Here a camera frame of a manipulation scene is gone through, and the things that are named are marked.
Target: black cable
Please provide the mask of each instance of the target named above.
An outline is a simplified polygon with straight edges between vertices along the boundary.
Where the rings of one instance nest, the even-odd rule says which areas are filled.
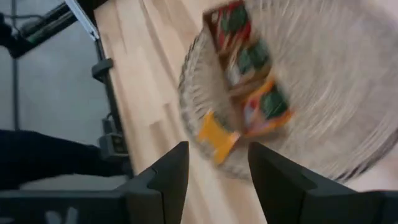
[[[11,1],[11,14],[12,14],[12,26],[17,27],[16,14],[17,14],[17,3],[16,0]],[[19,74],[18,74],[18,60],[12,59],[12,102],[13,102],[13,114],[14,114],[14,129],[20,130],[19,125]]]

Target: orange package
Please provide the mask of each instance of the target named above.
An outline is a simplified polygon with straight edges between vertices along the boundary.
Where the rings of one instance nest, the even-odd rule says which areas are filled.
[[[273,77],[269,77],[258,90],[242,103],[244,136],[259,136],[283,126],[292,112]]]

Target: wooden tabletop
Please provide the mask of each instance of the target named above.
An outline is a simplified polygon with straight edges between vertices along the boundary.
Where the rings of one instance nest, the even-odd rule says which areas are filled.
[[[202,12],[221,2],[109,0],[95,11],[136,172],[188,140],[178,112],[181,66]],[[266,223],[252,184],[225,177],[193,144],[189,175],[182,223]]]

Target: woven basket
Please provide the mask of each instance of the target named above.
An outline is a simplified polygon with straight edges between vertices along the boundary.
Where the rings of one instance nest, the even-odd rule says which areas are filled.
[[[250,179],[248,142],[259,141],[331,179],[358,176],[398,140],[398,33],[360,1],[248,1],[272,72],[295,114],[263,138],[240,141],[220,169]],[[205,113],[234,116],[211,37],[190,47],[179,86],[182,119],[195,140]],[[212,159],[214,149],[198,142]]]

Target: gray floor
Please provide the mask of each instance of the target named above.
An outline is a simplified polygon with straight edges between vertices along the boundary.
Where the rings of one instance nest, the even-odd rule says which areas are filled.
[[[60,0],[17,0],[18,14],[44,14]],[[11,13],[11,0],[0,11]],[[21,129],[97,144],[101,119],[109,112],[104,86],[91,78],[95,47],[79,23],[19,60]],[[11,58],[0,49],[0,129],[13,129]],[[73,176],[29,184],[29,189],[113,189],[122,177]]]

